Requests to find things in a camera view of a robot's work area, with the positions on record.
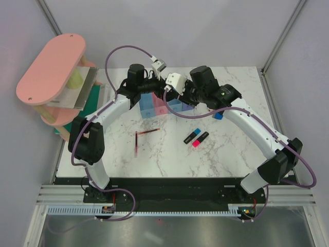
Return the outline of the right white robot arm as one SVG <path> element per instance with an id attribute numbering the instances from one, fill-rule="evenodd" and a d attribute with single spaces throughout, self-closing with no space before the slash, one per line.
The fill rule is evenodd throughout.
<path id="1" fill-rule="evenodd" d="M 204 103 L 218 110 L 224 118 L 238 126 L 260 149 L 266 158 L 255 171 L 246 175 L 235 190 L 240 202 L 248 202 L 254 193 L 266 185 L 279 184 L 297 165 L 302 143 L 289 139 L 263 122 L 254 113 L 241 93 L 232 85 L 219 85 L 211 68 L 203 65 L 190 71 L 190 79 L 178 73 L 169 73 L 165 94 L 173 94 L 182 102 L 196 106 Z"/>

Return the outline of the blue eraser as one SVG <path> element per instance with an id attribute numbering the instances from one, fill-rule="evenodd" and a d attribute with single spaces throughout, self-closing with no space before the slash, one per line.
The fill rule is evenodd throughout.
<path id="1" fill-rule="evenodd" d="M 223 115 L 219 112 L 213 114 L 213 118 L 217 119 L 217 120 L 222 120 L 223 119 Z"/>

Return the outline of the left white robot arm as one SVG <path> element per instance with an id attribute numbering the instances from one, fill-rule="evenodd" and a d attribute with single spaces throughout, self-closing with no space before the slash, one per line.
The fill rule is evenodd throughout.
<path id="1" fill-rule="evenodd" d="M 105 152 L 104 131 L 123 113 L 131 110 L 145 93 L 162 96 L 165 80 L 152 70 L 151 78 L 144 76 L 144 66 L 132 64 L 127 78 L 114 90 L 114 99 L 86 117 L 77 116 L 71 126 L 68 151 L 71 164 L 83 167 L 89 184 L 95 189 L 95 197 L 101 202 L 108 202 L 113 190 L 108 187 L 110 178 L 106 174 L 102 157 Z"/>

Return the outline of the pink bin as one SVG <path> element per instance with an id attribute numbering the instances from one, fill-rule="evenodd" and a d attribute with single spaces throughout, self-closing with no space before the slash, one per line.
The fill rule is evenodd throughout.
<path id="1" fill-rule="evenodd" d="M 153 106 L 154 106 L 156 116 L 166 115 L 169 113 L 163 100 L 158 98 L 154 93 L 152 93 L 152 101 L 153 101 Z"/>

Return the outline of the light blue bin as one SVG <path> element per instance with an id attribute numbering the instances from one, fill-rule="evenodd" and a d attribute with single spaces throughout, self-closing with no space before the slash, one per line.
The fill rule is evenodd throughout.
<path id="1" fill-rule="evenodd" d="M 152 118 L 156 116 L 151 93 L 141 94 L 141 98 L 139 100 L 139 107 L 143 119 Z"/>

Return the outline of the purple bin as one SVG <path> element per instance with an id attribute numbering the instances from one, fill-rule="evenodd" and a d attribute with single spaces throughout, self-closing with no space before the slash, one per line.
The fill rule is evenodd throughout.
<path id="1" fill-rule="evenodd" d="M 194 107 L 188 105 L 188 104 L 185 104 L 185 103 L 182 103 L 182 111 L 189 111 L 189 110 L 193 110 Z"/>

